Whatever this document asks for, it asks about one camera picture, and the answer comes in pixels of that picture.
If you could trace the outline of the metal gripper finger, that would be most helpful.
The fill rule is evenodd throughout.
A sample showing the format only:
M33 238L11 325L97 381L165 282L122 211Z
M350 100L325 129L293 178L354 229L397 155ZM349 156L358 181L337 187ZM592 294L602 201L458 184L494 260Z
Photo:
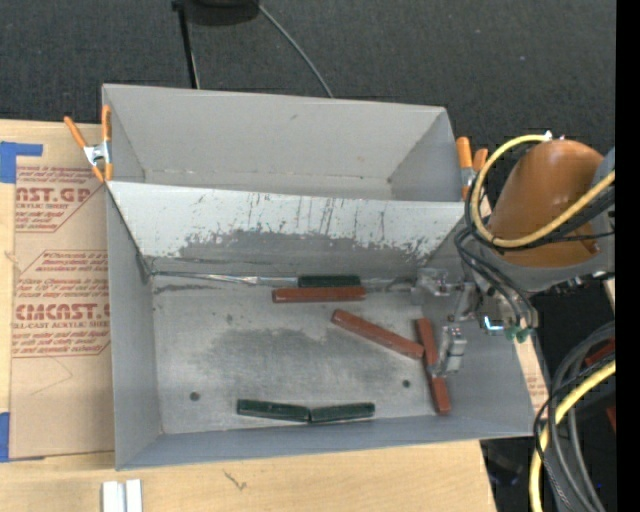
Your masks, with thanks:
M451 298L464 290L462 278L458 278L444 268L420 268L411 287L411 302L424 305L433 298Z
M434 342L435 359L427 364L429 373L436 377L457 373L462 368L467 347L467 338L461 325L459 323L444 325L434 335Z

